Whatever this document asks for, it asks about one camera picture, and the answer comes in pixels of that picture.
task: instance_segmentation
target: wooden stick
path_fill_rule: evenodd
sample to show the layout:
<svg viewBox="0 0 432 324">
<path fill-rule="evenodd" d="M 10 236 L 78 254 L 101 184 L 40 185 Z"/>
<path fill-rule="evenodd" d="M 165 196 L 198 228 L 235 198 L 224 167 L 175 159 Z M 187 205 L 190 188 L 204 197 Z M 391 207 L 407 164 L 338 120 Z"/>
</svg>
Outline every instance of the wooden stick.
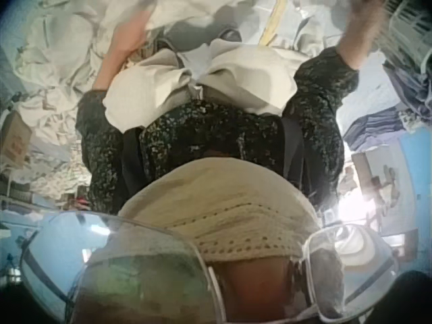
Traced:
<svg viewBox="0 0 432 324">
<path fill-rule="evenodd" d="M 277 27 L 279 27 L 279 23 L 285 13 L 286 3 L 287 0 L 277 0 L 276 5 L 271 12 L 269 21 L 265 26 L 264 32 L 261 35 L 261 39 L 259 40 L 260 45 L 269 46 L 271 41 L 275 38 Z"/>
</svg>

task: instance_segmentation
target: plastic basket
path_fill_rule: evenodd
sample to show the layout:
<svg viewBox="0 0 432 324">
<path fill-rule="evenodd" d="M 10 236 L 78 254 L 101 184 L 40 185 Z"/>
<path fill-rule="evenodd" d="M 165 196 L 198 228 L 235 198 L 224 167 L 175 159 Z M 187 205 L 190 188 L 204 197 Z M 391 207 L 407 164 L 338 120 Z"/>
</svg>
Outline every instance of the plastic basket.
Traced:
<svg viewBox="0 0 432 324">
<path fill-rule="evenodd" d="M 432 55 L 432 15 L 419 0 L 387 0 L 391 17 L 378 44 L 389 61 L 426 73 Z"/>
</svg>

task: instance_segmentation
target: clear plastic lens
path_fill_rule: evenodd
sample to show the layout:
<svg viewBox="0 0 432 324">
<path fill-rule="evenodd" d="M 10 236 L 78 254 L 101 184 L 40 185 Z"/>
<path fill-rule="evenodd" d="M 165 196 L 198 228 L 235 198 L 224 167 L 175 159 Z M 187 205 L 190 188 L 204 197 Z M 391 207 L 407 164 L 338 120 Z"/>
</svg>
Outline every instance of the clear plastic lens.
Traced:
<svg viewBox="0 0 432 324">
<path fill-rule="evenodd" d="M 194 247 L 93 213 L 54 218 L 22 257 L 27 288 L 66 323 L 218 323 Z"/>
<path fill-rule="evenodd" d="M 390 247 L 357 225 L 324 229 L 310 237 L 310 291 L 323 320 L 348 320 L 367 311 L 391 288 L 397 273 Z"/>
</svg>

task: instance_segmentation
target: bright light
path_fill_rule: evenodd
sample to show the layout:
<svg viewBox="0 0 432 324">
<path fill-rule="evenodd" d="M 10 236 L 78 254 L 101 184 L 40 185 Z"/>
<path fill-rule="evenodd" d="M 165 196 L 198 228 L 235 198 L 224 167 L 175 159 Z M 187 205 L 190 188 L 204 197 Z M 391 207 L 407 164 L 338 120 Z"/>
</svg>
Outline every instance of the bright light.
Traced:
<svg viewBox="0 0 432 324">
<path fill-rule="evenodd" d="M 102 227 L 102 226 L 99 226 L 99 225 L 91 225 L 90 226 L 90 230 L 92 232 L 94 232 L 94 233 L 98 233 L 100 235 L 105 235 L 105 236 L 108 236 L 111 233 L 111 231 L 109 230 L 109 228 Z"/>
<path fill-rule="evenodd" d="M 398 234 L 392 236 L 384 236 L 383 240 L 392 248 L 398 248 L 405 245 L 405 234 Z"/>
<path fill-rule="evenodd" d="M 339 202 L 339 218 L 343 222 L 366 219 L 368 213 L 375 211 L 373 200 L 364 201 L 360 188 L 346 194 Z"/>
<path fill-rule="evenodd" d="M 88 248 L 82 249 L 82 259 L 84 260 L 84 263 L 87 263 L 89 258 L 92 256 L 92 251 Z"/>
</svg>

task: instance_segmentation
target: patterned sweater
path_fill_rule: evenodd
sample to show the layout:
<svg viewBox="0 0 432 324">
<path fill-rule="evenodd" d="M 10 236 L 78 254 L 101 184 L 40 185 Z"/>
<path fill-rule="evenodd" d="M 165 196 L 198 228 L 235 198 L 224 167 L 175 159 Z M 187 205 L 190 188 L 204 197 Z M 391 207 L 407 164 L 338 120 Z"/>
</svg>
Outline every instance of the patterned sweater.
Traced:
<svg viewBox="0 0 432 324">
<path fill-rule="evenodd" d="M 298 90 L 287 102 L 283 117 L 253 115 L 229 105 L 192 100 L 148 128 L 139 129 L 136 150 L 142 159 L 140 171 L 145 175 L 142 187 L 212 152 L 250 161 L 282 175 L 285 134 L 281 118 L 294 112 L 304 141 L 321 159 L 320 173 L 329 191 L 336 193 L 344 145 L 335 115 L 342 99 L 356 89 L 358 72 L 331 47 L 303 63 L 294 79 Z M 105 117 L 105 95 L 106 91 L 92 90 L 83 96 L 76 129 L 82 135 L 82 160 L 92 174 L 90 206 L 93 211 L 115 215 L 131 193 L 122 169 L 124 135 Z"/>
</svg>

